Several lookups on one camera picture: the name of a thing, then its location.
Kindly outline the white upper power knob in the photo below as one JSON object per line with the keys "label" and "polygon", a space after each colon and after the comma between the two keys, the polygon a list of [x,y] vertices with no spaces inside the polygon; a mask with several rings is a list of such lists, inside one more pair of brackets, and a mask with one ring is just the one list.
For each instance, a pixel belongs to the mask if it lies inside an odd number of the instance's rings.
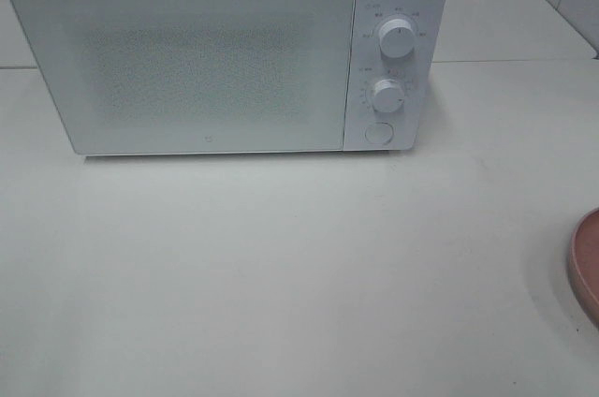
{"label": "white upper power knob", "polygon": [[380,52],[388,59],[401,59],[410,54],[416,45],[416,28],[404,15],[394,15],[375,31]]}

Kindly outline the white lower timer knob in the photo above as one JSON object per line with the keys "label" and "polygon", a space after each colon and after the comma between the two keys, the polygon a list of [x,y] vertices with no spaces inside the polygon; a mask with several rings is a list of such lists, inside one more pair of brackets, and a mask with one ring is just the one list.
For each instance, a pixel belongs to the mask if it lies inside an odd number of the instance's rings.
{"label": "white lower timer knob", "polygon": [[380,80],[372,87],[371,104],[377,112],[396,112],[402,107],[404,100],[405,92],[399,81]]}

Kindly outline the white microwave door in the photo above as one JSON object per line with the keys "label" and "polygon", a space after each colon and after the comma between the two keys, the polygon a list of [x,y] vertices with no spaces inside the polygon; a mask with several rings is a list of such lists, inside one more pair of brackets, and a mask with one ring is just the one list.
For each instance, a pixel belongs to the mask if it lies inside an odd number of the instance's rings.
{"label": "white microwave door", "polygon": [[354,0],[11,0],[75,152],[338,150]]}

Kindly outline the pink round plate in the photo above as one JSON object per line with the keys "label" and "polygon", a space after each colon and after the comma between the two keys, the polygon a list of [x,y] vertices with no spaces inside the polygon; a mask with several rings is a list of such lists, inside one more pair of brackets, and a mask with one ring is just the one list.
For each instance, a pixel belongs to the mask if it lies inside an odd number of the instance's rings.
{"label": "pink round plate", "polygon": [[568,249],[567,268],[581,308],[598,327],[598,209],[577,223]]}

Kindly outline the round white door release button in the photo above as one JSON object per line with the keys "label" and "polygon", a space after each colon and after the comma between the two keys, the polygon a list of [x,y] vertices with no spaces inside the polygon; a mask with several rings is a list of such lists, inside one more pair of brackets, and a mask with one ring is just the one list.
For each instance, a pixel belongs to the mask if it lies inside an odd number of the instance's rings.
{"label": "round white door release button", "polygon": [[393,138],[393,126],[388,123],[373,123],[365,130],[366,141],[373,145],[387,145],[393,140]]}

